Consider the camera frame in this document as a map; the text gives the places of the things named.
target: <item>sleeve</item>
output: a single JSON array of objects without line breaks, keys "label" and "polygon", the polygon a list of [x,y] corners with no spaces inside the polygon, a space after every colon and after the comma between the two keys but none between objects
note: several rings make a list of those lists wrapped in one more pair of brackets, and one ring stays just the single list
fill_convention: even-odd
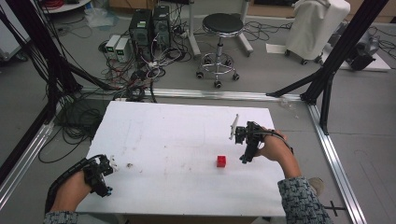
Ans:
[{"label": "sleeve", "polygon": [[78,213],[60,211],[49,212],[44,218],[43,224],[77,224]]},{"label": "sleeve", "polygon": [[305,177],[284,179],[277,185],[288,223],[332,223]]}]

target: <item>white cloth cover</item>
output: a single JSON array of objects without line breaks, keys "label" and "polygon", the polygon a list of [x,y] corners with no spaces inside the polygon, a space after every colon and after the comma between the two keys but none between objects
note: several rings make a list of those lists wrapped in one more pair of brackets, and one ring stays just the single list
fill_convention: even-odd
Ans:
[{"label": "white cloth cover", "polygon": [[298,1],[286,49],[305,60],[314,60],[349,10],[350,4],[344,0]]}]

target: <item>red cube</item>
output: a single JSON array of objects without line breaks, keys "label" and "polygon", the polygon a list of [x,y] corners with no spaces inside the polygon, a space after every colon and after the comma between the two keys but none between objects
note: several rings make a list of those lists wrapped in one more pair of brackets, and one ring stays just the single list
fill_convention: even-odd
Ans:
[{"label": "red cube", "polygon": [[225,167],[225,156],[218,156],[218,167]]}]

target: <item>human arm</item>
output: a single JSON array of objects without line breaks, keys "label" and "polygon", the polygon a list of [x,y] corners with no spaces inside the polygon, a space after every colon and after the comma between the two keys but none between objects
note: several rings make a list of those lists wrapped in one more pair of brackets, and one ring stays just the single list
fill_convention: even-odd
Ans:
[{"label": "human arm", "polygon": [[[276,132],[287,140],[286,135]],[[265,135],[262,141],[264,147],[258,150],[256,156],[277,161],[285,176],[277,184],[288,223],[332,223],[286,144],[272,135]]]},{"label": "human arm", "polygon": [[79,203],[90,193],[91,187],[84,181],[84,173],[79,171],[70,176],[58,189],[55,201],[46,214],[45,224],[77,223],[76,213]]}]

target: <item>floor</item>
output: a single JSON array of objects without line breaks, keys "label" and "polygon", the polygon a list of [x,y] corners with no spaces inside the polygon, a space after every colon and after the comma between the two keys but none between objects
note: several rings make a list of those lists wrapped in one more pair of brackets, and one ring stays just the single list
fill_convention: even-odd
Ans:
[{"label": "floor", "polygon": [[[82,11],[63,14],[54,18],[56,22],[77,21],[83,17]],[[287,23],[264,18],[248,18],[248,21],[275,26]],[[106,60],[97,50],[100,43],[111,34],[122,34],[129,21],[116,20],[114,27],[106,29],[84,26],[84,21],[72,25],[73,34],[61,36],[61,41],[76,61],[84,69],[97,77],[106,69]],[[386,33],[396,34],[396,25],[377,26]],[[241,76],[237,82],[223,78],[223,87],[213,88],[213,78],[198,80],[195,71],[198,61],[173,63],[166,67],[166,75],[154,84],[155,89],[198,90],[198,91],[241,91],[271,92],[277,91],[294,81],[306,77],[318,70],[319,65],[299,64],[298,57],[286,58],[283,54],[266,53],[265,43],[282,45],[288,31],[280,30],[270,34],[267,41],[251,41],[254,52],[247,57],[240,44],[233,39],[224,41],[224,50],[235,60],[235,67]],[[396,43],[396,37],[383,34],[381,39]],[[202,52],[213,50],[216,38],[198,35],[197,41]],[[380,50],[378,54],[390,67],[396,67],[396,61]],[[81,78],[78,82],[89,88],[92,84]],[[12,61],[0,67],[0,92],[4,96],[0,108],[0,162],[4,162],[9,152],[16,146],[35,117],[46,103],[45,83],[33,66],[28,63]],[[303,93],[302,87],[294,94]],[[368,223],[391,223],[396,219],[396,70],[388,72],[352,72],[339,70],[332,86],[332,101],[329,115],[329,132],[346,175],[359,201],[361,210]],[[304,103],[289,102],[287,106],[279,103],[219,100],[185,100],[159,97],[161,103],[195,105],[233,105],[257,106],[270,109],[275,126],[290,137],[290,143],[297,148],[296,157],[308,176],[320,176],[326,183],[326,189],[320,200],[326,206],[333,201],[334,206],[345,207],[340,192],[332,177],[324,153],[320,150],[318,136],[312,119]],[[39,223],[43,217],[44,201],[51,182],[64,170],[85,157],[90,146],[83,142],[64,160],[52,164],[43,164],[34,160],[20,184],[15,188],[7,203],[1,207],[1,223]],[[61,136],[47,148],[47,159],[58,158],[71,149]],[[346,211],[329,210],[334,223],[351,222]],[[93,217],[83,217],[81,223],[99,223]]]}]

